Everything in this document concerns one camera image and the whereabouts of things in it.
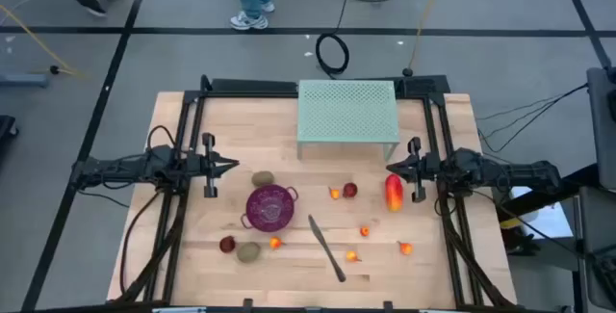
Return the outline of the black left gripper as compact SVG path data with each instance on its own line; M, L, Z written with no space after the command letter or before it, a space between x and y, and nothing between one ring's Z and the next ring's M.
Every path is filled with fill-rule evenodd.
M220 155L218 155L214 161L212 159L212 149L215 143L215 137L212 134L203 133L202 142L205 147L204 154L198 154L190 151L186 155L185 174L190 179L195 177L205 177L206 186L204 188L204 196L213 198L218 196L218 188L215 186L214 182L215 178L221 178L224 173L236 167L240 162L238 160L225 158ZM224 165L216 166L215 162Z

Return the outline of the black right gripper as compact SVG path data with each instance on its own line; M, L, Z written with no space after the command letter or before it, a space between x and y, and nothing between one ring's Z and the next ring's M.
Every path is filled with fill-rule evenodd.
M425 200L424 180L435 180L435 176L440 170L440 156L435 152L427 152L424 156L420 155L421 139L413 137L408 144L410 155L404 160L386 166L386 170L397 175L406 182L415 184L415 191L411 198L414 203Z

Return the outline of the red yellow mango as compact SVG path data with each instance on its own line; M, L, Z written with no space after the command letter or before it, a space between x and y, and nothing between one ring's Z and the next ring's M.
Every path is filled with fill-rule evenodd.
M403 206L403 186L400 178L390 174L385 179L385 199L390 212L399 212Z

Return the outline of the brown green kiwi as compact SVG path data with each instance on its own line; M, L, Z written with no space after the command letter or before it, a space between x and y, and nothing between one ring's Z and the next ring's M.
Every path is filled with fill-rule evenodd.
M259 244L250 242L242 244L237 249L236 255L240 262L249 264L255 262L259 258L261 250Z
M268 170L257 171L251 177L251 183L257 188L271 185L274 182L275 177L273 173Z

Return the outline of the purple colander bowl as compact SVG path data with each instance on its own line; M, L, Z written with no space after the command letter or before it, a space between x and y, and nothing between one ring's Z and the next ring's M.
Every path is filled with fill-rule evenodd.
M292 220L298 198L294 187L270 184L257 188L249 195L240 222L245 229L280 231Z

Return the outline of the mint green perforated shelf riser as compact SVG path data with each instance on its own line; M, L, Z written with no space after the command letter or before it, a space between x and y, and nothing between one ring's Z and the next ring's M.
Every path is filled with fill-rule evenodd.
M297 155L308 143L376 143L390 160L399 145L391 80L301 80L297 84Z

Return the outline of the black knife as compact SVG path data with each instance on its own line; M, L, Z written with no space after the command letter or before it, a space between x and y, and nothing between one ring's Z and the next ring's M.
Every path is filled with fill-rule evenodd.
M314 217L312 215L308 215L308 222L311 228L311 231L313 232L314 236L316 237L316 239L318 240L318 242L320 243L320 245L322 246L326 256L328 257L332 268L335 272L335 275L337 276L337 279L339 282L345 282L347 280L346 274L344 273L344 271L342 270L342 268L340 267L340 265L338 264L337 260L335 259L332 251L330 250L322 232L321 229L319 228L319 226L317 225Z

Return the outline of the grey equipment cabinet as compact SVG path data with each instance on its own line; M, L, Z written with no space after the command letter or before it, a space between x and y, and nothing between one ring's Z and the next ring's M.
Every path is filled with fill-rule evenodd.
M603 68L586 71L601 184L616 190L616 82Z

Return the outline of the grey cart base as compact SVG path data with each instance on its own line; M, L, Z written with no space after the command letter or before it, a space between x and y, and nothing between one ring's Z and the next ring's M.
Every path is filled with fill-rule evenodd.
M47 88L48 77L45 74L5 74L0 73L0 87L39 87Z

